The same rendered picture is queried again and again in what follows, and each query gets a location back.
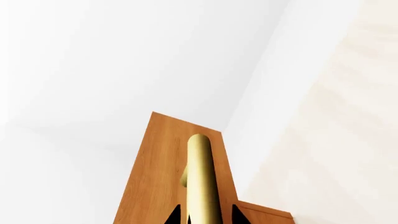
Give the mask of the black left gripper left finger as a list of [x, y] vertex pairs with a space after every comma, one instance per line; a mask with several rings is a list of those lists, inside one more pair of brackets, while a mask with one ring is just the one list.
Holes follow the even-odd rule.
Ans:
[[181, 222], [181, 207], [178, 204], [166, 219], [164, 224], [180, 224]]

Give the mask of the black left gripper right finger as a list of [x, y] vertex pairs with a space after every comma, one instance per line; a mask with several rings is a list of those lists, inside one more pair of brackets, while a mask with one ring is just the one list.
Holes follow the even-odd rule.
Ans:
[[232, 205], [232, 224], [251, 224], [246, 216], [240, 211], [237, 205]]

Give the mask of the wooden cabinet body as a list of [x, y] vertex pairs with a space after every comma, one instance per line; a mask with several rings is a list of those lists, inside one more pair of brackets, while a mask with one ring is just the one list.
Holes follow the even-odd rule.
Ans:
[[251, 224], [295, 224], [289, 212], [238, 201], [237, 206]]

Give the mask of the wooden drawer front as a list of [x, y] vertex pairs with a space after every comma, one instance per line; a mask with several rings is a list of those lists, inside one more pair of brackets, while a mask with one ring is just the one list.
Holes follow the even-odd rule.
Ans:
[[232, 223], [238, 199], [220, 132], [153, 112], [113, 224], [164, 224], [176, 206], [186, 216], [186, 189], [180, 177], [187, 163], [187, 141], [210, 139], [224, 224]]

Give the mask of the brass cylindrical drawer handle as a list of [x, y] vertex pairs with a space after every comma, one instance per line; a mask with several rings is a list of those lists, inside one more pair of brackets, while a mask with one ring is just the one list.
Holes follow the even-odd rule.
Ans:
[[211, 142], [204, 134], [188, 139], [180, 183], [187, 189], [187, 223], [223, 224]]

